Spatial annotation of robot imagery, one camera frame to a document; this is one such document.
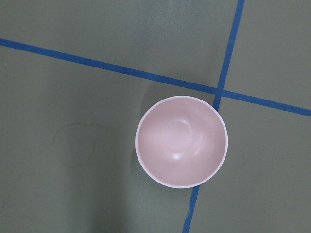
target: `pink bowl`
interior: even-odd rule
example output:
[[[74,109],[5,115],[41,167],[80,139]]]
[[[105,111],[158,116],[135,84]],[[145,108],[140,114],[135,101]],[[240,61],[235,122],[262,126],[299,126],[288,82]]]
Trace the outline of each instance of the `pink bowl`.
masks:
[[[227,148],[228,134],[218,112],[190,96],[156,103],[142,117],[135,137],[143,169],[172,188],[209,180],[223,164]]]

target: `blue tape line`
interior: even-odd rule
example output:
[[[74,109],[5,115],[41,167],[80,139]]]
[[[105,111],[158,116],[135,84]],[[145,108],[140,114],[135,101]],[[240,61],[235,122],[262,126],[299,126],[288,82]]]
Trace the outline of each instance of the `blue tape line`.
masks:
[[[193,212],[196,204],[196,200],[198,198],[198,193],[200,190],[200,186],[196,186],[192,189],[191,197],[190,197],[190,204],[189,204],[189,212],[188,216],[186,217],[183,233],[188,233],[190,230],[190,225],[193,217]]]
[[[0,45],[9,47],[12,49],[32,52],[32,53],[36,53],[36,54],[40,54],[40,55],[44,55],[48,57],[53,57],[53,58],[57,58],[57,59],[61,59],[61,60],[69,61],[69,62],[87,65],[90,67],[96,67],[100,69],[114,71],[114,72],[121,73],[121,74],[131,75],[131,76],[138,77],[138,78],[157,81],[160,83],[166,83],[166,84],[184,87],[187,89],[192,89],[192,90],[201,91],[201,92],[210,93],[210,94],[216,93],[215,87],[205,86],[205,85],[192,83],[192,82],[179,80],[179,79],[174,79],[174,78],[170,78],[170,77],[166,77],[166,76],[162,76],[158,74],[140,71],[137,69],[121,67],[121,66],[106,63],[106,62],[96,61],[93,59],[79,57],[79,56],[75,56],[75,55],[71,55],[71,54],[67,54],[63,52],[58,52],[54,50],[48,50],[48,49],[44,49],[44,48],[40,48],[40,47],[36,47],[32,45],[22,44],[22,43],[15,42],[15,41],[10,41],[10,40],[5,40],[5,39],[0,38]]]
[[[231,27],[231,32],[230,32],[230,36],[229,36],[229,40],[227,44],[227,49],[225,52],[224,62],[223,62],[222,70],[221,70],[218,85],[217,85],[217,92],[216,92],[214,102],[213,102],[213,107],[216,109],[216,111],[218,111],[219,109],[220,100],[222,98],[222,93],[224,91],[225,81],[226,81],[228,70],[229,70],[232,52],[233,52],[235,40],[237,38],[240,20],[242,17],[243,6],[244,6],[244,0],[239,0],[236,11],[235,11],[235,15],[234,15],[234,19],[233,19],[233,23]],[[200,186],[196,186],[192,189],[192,194],[191,194],[190,203],[189,203],[189,212],[184,223],[183,233],[189,233],[199,190],[200,190]]]
[[[19,42],[5,40],[1,38],[0,38],[0,46],[27,51],[27,52],[32,52],[32,53],[36,53],[36,54],[40,54],[40,55],[44,55],[48,57],[54,57],[54,58],[61,59],[61,60],[66,60],[66,61],[70,61],[70,62],[82,64],[82,65],[87,65],[87,66],[92,66],[96,68],[106,69],[106,70],[110,70],[114,72],[119,72],[122,74],[127,74],[127,75],[131,75],[131,76],[135,76],[135,77],[139,77],[143,79],[148,79],[148,80],[153,80],[153,81],[157,81],[161,83],[184,87],[187,89],[192,89],[192,90],[201,91],[205,93],[210,93],[210,94],[215,94],[215,95],[219,93],[218,89],[215,87],[205,86],[205,85],[201,85],[197,83],[191,83],[191,82],[174,79],[174,78],[170,78],[170,77],[166,77],[162,75],[157,75],[153,73],[148,73],[148,72],[140,71],[136,69],[121,67],[118,65],[110,64],[110,63],[100,62],[100,61],[96,61],[96,60],[92,60],[92,59],[88,59],[84,57],[79,57],[79,56],[70,55],[70,54],[63,53],[63,52],[48,50],[48,49],[31,46],[27,44],[22,44]],[[222,91],[221,95],[227,98],[231,98],[231,99],[241,100],[241,101],[245,101],[249,103],[255,103],[255,104],[267,106],[270,108],[276,108],[276,109],[280,109],[280,110],[284,110],[284,111],[288,111],[288,112],[292,112],[296,114],[306,115],[309,117],[311,116],[310,115],[311,110],[309,109],[299,108],[299,107],[287,105],[284,103],[278,103],[278,102],[274,102],[270,100],[260,99],[260,98],[247,96],[247,95],[243,95],[243,94],[239,94],[235,92],[225,91],[225,90]],[[219,106],[219,104],[214,104],[213,106],[215,109],[218,109],[217,106]]]
[[[227,97],[227,98],[231,98],[235,100],[241,100],[241,101],[245,101],[248,103],[254,103],[254,104],[258,104],[258,105],[262,105],[262,106],[266,106],[270,108],[276,108],[279,110],[311,117],[311,110],[309,109],[300,108],[300,107],[296,107],[296,106],[292,106],[292,105],[288,105],[284,103],[274,102],[271,100],[265,100],[265,99],[261,99],[258,97],[248,96],[248,95],[244,95],[244,94],[240,94],[240,93],[236,93],[232,91],[224,90],[223,97]]]
[[[218,85],[217,85],[217,93],[216,93],[214,103],[213,103],[213,107],[216,109],[216,111],[218,111],[219,109],[220,100],[222,98],[222,92],[225,87],[225,81],[226,81],[228,70],[229,70],[232,52],[233,52],[235,40],[237,38],[240,20],[242,17],[243,6],[244,6],[244,0],[239,0],[236,11],[235,11],[235,15],[234,15],[234,19],[233,19],[233,23],[231,27],[231,32],[230,32],[230,36],[229,36],[229,40],[227,44],[227,49],[225,52],[225,58],[224,58],[222,70],[221,70]]]

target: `gray-green surface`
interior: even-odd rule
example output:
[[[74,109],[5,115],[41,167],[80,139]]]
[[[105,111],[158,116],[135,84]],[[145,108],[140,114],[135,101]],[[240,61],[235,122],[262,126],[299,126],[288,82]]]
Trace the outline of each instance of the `gray-green surface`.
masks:
[[[217,86],[237,1],[2,1],[0,38]],[[225,89],[311,108],[311,2],[246,1]],[[179,233],[191,189],[142,170],[157,101],[213,95],[0,47],[0,232]],[[191,233],[311,231],[311,118],[222,98]]]

